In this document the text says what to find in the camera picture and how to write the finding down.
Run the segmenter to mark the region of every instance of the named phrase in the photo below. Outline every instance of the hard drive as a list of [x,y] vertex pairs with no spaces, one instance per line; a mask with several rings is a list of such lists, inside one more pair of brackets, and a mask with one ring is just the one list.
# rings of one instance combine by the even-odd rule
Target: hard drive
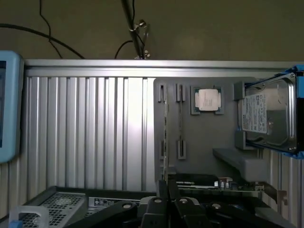
[[239,101],[239,126],[246,143],[281,152],[299,151],[296,119],[296,74],[245,85]]

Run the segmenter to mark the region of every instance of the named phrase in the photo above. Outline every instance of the corrugated metal panel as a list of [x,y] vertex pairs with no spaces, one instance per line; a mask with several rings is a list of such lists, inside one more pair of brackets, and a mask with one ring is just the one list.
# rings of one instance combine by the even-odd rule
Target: corrugated metal panel
[[0,217],[47,187],[155,190],[153,78],[27,77]]
[[[282,216],[299,228],[304,228],[304,163],[301,160],[282,156],[274,151],[264,150],[263,158],[269,161],[269,183],[278,190],[286,190],[288,205],[282,206]],[[273,199],[264,195],[264,202],[280,213]]]

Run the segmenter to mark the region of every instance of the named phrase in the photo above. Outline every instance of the hard drive label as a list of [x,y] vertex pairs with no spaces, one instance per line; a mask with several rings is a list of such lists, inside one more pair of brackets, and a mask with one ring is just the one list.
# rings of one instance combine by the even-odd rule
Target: hard drive label
[[243,130],[267,133],[266,95],[256,94],[243,99]]

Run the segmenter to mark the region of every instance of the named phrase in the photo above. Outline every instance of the beige wall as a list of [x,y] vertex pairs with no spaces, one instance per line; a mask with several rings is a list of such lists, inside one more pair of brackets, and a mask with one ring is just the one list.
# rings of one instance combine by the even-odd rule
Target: beige wall
[[[119,0],[43,0],[53,36],[86,58],[111,59],[130,39]],[[38,0],[0,0],[0,22],[48,32]],[[136,0],[136,19],[151,24],[155,59],[303,60],[304,1]],[[77,58],[59,47],[65,58]],[[0,29],[0,49],[24,58],[58,58],[47,39]],[[133,58],[128,44],[121,58]]]

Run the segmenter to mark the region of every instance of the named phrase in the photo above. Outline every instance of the screen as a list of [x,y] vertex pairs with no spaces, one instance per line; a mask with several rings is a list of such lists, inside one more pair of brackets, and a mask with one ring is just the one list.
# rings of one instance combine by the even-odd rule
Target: screen
[[2,147],[6,62],[0,61],[0,147]]

